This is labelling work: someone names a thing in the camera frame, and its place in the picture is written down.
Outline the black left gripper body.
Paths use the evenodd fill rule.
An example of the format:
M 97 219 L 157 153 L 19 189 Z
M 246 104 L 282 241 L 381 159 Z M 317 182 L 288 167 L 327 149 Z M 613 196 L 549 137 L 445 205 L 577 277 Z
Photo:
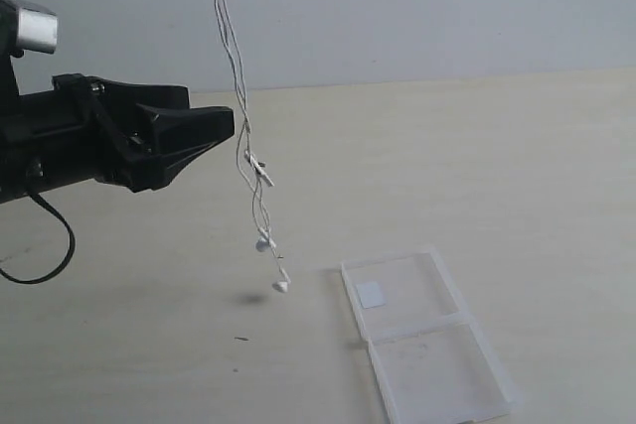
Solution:
M 138 105 L 189 108 L 181 85 L 138 85 L 78 73 L 54 77 L 51 90 L 20 94 L 15 77 L 1 78 L 1 200 L 21 199 L 96 180 L 134 153 Z

